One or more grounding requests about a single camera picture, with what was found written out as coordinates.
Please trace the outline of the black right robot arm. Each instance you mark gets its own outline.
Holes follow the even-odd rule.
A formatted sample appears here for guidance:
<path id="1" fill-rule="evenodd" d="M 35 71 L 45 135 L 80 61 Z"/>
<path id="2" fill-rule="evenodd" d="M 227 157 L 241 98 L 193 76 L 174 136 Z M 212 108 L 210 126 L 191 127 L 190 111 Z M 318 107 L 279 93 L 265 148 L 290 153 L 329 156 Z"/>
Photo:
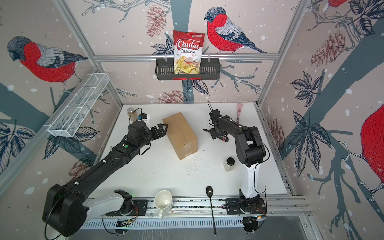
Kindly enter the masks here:
<path id="1" fill-rule="evenodd" d="M 229 116 L 211 117 L 211 128 L 203 129 L 213 140 L 229 141 L 229 135 L 234 138 L 236 155 L 241 164 L 246 167 L 247 174 L 240 188 L 241 196 L 246 199 L 265 193 L 258 189 L 261 164 L 266 162 L 271 154 L 263 142 L 257 127 L 247 127 L 232 120 Z"/>

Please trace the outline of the Chuba cassava chips bag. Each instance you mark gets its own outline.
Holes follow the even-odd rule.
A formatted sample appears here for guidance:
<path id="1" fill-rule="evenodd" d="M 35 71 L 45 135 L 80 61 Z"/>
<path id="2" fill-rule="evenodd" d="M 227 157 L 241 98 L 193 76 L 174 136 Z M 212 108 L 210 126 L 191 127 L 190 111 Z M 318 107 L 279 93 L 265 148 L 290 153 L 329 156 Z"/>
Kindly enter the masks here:
<path id="1" fill-rule="evenodd" d="M 175 74 L 199 74 L 205 34 L 173 30 L 173 35 Z"/>

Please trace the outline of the black lid glass jar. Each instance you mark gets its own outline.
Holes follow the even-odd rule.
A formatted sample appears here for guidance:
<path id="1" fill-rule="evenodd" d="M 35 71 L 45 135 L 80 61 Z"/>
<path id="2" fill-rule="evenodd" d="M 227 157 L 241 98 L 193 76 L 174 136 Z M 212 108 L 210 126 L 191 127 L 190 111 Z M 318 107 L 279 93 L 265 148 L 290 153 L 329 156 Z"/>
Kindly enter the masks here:
<path id="1" fill-rule="evenodd" d="M 234 167 L 235 167 L 235 159 L 232 157 L 227 158 L 225 163 L 224 163 L 225 171 L 230 172 L 234 169 Z"/>

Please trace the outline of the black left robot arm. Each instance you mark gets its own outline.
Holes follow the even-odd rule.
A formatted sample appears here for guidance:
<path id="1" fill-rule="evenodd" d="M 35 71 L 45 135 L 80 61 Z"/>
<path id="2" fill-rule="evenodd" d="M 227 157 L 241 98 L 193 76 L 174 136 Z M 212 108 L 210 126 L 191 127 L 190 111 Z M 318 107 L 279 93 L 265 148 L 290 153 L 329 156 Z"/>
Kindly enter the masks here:
<path id="1" fill-rule="evenodd" d="M 89 200 L 91 193 L 108 177 L 127 165 L 144 146 L 167 134 L 168 125 L 158 124 L 148 128 L 143 121 L 135 121 L 128 127 L 128 134 L 100 162 L 80 177 L 61 186 L 52 186 L 46 197 L 42 219 L 62 236 L 76 233 L 84 223 L 109 212 L 124 209 L 129 212 L 132 196 L 122 190 L 99 199 Z"/>

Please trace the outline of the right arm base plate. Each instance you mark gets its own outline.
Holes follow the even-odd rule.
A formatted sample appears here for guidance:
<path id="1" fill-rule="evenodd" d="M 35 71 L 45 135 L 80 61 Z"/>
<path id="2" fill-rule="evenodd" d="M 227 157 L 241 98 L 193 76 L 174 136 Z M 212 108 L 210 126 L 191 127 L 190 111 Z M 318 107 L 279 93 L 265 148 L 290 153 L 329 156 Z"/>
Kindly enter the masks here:
<path id="1" fill-rule="evenodd" d="M 264 199 L 259 195 L 254 198 L 225 199 L 225 206 L 228 215 L 265 215 L 267 213 Z"/>

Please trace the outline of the brown spice jar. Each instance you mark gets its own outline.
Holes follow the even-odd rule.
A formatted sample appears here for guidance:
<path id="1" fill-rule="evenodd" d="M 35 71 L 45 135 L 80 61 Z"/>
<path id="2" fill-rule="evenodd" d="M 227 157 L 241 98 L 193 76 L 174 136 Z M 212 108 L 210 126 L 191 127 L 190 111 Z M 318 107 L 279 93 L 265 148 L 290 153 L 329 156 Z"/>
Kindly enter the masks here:
<path id="1" fill-rule="evenodd" d="M 127 109 L 127 114 L 128 114 L 129 117 L 131 117 L 134 120 L 138 117 L 137 112 L 136 112 L 136 110 L 134 108 L 128 108 Z"/>

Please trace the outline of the cream ceramic mug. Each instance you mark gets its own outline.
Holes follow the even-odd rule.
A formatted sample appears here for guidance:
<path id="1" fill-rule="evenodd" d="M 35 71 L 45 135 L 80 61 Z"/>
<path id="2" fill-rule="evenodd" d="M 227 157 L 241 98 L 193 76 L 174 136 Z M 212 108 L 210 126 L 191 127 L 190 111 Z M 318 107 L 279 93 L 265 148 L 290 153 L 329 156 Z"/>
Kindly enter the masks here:
<path id="1" fill-rule="evenodd" d="M 155 206 L 160 211 L 159 220 L 162 220 L 173 206 L 172 194 L 167 190 L 162 190 L 155 196 Z"/>

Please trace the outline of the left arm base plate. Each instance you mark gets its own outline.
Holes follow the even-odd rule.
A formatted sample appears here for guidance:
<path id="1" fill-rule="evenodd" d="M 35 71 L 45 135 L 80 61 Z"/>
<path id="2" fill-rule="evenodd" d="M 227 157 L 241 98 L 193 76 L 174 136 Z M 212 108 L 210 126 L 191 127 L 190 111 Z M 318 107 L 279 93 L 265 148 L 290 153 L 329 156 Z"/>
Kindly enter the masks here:
<path id="1" fill-rule="evenodd" d="M 145 216 L 148 207 L 148 200 L 144 199 L 133 199 L 129 210 L 122 207 L 118 211 L 109 212 L 106 214 L 107 217 L 125 217 L 125 216 Z"/>

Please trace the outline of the brown cardboard express box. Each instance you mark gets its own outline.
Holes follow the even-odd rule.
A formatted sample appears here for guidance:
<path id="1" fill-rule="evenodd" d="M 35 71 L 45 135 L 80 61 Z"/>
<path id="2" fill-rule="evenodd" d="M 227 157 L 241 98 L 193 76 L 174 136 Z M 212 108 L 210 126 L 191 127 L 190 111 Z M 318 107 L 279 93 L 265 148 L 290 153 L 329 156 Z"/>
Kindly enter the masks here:
<path id="1" fill-rule="evenodd" d="M 167 136 L 179 160 L 198 152 L 198 137 L 181 112 L 163 119 L 163 123 L 168 125 Z"/>

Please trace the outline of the black long spoon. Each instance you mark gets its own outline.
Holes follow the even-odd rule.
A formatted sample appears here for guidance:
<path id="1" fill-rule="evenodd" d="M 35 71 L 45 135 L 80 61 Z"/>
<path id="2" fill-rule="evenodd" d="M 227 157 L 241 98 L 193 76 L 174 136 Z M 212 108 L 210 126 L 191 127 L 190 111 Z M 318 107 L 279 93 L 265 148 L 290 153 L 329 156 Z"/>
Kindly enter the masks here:
<path id="1" fill-rule="evenodd" d="M 217 235 L 217 228 L 216 228 L 216 222 L 215 222 L 215 217 L 214 217 L 214 211 L 213 211 L 213 204 L 212 204 L 212 196 L 213 196 L 213 188 L 211 186 L 206 187 L 206 194 L 210 200 L 210 205 L 211 205 L 211 213 L 212 213 L 212 222 L 213 222 L 213 231 L 214 235 Z"/>

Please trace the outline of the aluminium front rail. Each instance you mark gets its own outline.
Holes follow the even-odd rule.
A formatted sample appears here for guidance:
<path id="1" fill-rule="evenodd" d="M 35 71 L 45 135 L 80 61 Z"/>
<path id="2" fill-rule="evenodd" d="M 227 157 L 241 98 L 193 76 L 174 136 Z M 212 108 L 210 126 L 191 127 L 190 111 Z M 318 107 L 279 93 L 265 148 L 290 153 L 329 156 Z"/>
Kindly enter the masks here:
<path id="1" fill-rule="evenodd" d="M 291 195 L 267 195 L 261 197 L 266 204 L 267 213 L 265 215 L 228 215 L 225 206 L 225 199 L 237 197 L 212 197 L 213 211 L 215 217 L 251 217 L 260 216 L 261 218 L 275 216 L 309 216 L 311 211 L 303 197 Z M 101 198 L 87 199 L 83 206 L 86 209 L 87 221 L 99 219 L 102 215 L 109 212 L 120 210 L 122 207 L 129 210 L 133 199 L 148 200 L 148 207 L 145 216 L 140 218 L 158 218 L 159 210 L 155 206 L 154 198 L 123 198 L 119 194 L 110 194 Z M 173 197 L 172 209 L 165 214 L 165 218 L 197 218 L 212 216 L 211 205 L 208 197 Z"/>

